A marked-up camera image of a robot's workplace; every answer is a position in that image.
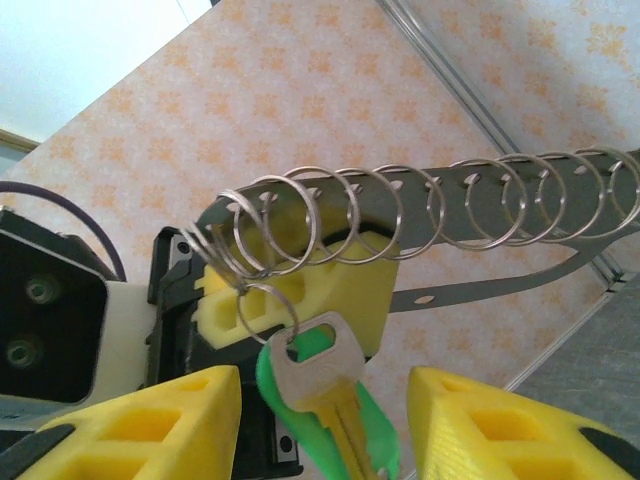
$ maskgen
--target black cable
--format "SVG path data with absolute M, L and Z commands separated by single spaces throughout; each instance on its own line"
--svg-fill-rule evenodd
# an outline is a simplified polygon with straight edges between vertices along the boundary
M 127 281 L 127 274 L 124 270 L 124 265 L 122 264 L 118 250 L 113 245 L 113 242 L 111 242 L 109 236 L 87 212 L 82 210 L 71 200 L 64 198 L 62 195 L 58 195 L 51 190 L 47 190 L 46 188 L 38 187 L 37 185 L 12 182 L 8 180 L 0 180 L 0 193 L 19 193 L 21 195 L 37 197 L 64 208 L 67 212 L 84 223 L 87 228 L 91 230 L 96 237 L 98 237 L 98 240 L 109 256 L 109 260 L 111 260 L 111 263 L 113 264 L 116 275 L 121 281 Z

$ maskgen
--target yellow foam block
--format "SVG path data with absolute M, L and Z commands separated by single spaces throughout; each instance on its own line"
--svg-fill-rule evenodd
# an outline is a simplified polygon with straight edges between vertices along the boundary
M 631 480 L 578 430 L 603 425 L 465 377 L 414 368 L 407 408 L 421 479 Z
M 373 232 L 362 237 L 373 248 L 382 250 L 389 239 Z M 331 246 L 340 248 L 342 242 Z M 394 248 L 390 253 L 397 253 Z M 316 252 L 316 257 L 324 256 Z M 344 253 L 345 258 L 363 259 L 371 256 L 359 242 Z M 194 313 L 200 334 L 214 347 L 222 348 L 249 336 L 238 320 L 235 290 L 219 288 L 219 279 L 211 269 L 196 283 L 204 287 L 205 296 Z M 346 265 L 336 261 L 307 266 L 288 275 L 273 277 L 265 283 L 280 290 L 293 304 L 301 320 L 327 311 L 337 311 L 349 323 L 367 356 L 380 348 L 380 340 L 391 304 L 398 273 L 398 262 L 380 259 L 365 265 Z M 275 297 L 252 290 L 242 299 L 242 312 L 253 331 L 260 333 L 276 325 L 292 325 L 285 306 Z
M 64 415 L 76 430 L 19 480 L 228 480 L 240 376 L 217 366 Z

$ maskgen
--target key ring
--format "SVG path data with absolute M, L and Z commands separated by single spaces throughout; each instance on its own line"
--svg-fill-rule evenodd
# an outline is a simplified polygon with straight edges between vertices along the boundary
M 263 339 L 260 335 L 253 331 L 253 329 L 249 326 L 249 322 L 242 313 L 240 299 L 247 293 L 249 293 L 252 288 L 262 290 L 263 292 L 273 295 L 278 300 L 280 300 L 280 303 L 284 305 L 284 307 L 287 309 L 287 312 L 293 319 L 293 331 L 291 332 L 291 337 L 287 340 L 287 343 L 290 344 L 291 342 L 293 342 L 298 336 L 298 332 L 300 331 L 300 319 L 298 318 L 298 314 L 296 313 L 289 299 L 280 290 L 266 283 L 247 283 L 244 285 L 244 290 L 242 292 L 238 291 L 238 294 L 236 295 L 236 311 L 238 312 L 238 318 L 240 319 L 240 323 L 245 328 L 247 333 L 251 335 L 251 337 L 253 337 L 253 339 L 258 343 L 261 343 L 262 345 L 267 344 L 267 340 Z

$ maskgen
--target white ceiling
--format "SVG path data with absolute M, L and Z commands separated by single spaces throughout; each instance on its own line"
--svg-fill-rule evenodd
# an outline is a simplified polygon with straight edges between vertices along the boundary
M 0 129 L 42 142 L 209 0 L 0 0 Z

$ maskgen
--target green key cover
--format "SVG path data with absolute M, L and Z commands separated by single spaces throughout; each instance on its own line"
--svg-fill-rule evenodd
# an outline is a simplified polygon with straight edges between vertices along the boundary
M 302 362 L 331 347 L 332 340 L 319 328 L 314 328 L 296 337 L 294 345 L 298 361 Z M 270 347 L 265 345 L 258 355 L 256 365 L 258 389 L 267 405 L 291 430 L 320 471 L 330 480 L 350 480 L 342 461 L 338 446 L 329 429 L 325 429 L 313 413 L 298 413 L 288 408 L 276 386 L 270 360 Z M 367 452 L 375 471 L 384 469 L 388 478 L 398 478 L 400 470 L 400 443 L 398 434 L 361 383 L 356 387 L 360 401 L 360 418 L 367 434 Z

